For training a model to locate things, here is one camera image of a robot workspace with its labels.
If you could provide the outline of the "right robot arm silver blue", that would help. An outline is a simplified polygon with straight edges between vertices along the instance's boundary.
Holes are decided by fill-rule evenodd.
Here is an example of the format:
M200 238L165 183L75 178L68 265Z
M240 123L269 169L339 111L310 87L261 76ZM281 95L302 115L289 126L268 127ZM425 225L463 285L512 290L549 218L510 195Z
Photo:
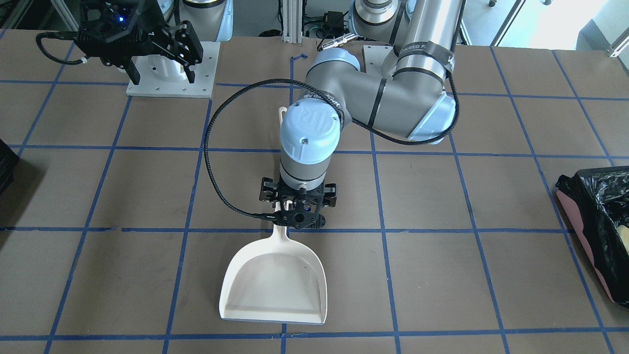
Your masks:
M159 76L193 84L202 43L226 42L233 34L231 0L82 0L80 12L77 47L123 70L135 85L140 58L164 58L178 73L156 64Z

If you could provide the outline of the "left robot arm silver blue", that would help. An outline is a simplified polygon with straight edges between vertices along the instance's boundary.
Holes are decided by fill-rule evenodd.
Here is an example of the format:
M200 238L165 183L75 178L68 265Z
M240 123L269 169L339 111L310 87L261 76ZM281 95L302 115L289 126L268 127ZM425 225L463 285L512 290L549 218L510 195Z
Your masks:
M324 225L321 209L337 198L324 179L351 122L405 145L437 144L452 130L457 99L444 88L464 7L462 0L353 2L350 31L391 46L390 55L380 74L369 74L346 49L319 52L281 121L280 179L261 183L260 199L275 208L265 220L297 229Z

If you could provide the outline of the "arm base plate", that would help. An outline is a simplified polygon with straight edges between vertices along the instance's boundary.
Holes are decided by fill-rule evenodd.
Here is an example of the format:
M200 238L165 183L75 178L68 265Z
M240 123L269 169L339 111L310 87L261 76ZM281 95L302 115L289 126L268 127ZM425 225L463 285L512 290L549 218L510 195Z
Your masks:
M453 54L433 42L414 42L398 52L391 46L365 49L366 74L356 83L358 95L374 94L386 111L453 110L456 101L443 92Z
M140 73L140 82L129 82L128 96L161 98L211 98L220 42L202 42L203 59L193 67L195 82L189 83L184 68L164 56L152 55L137 58L135 67Z

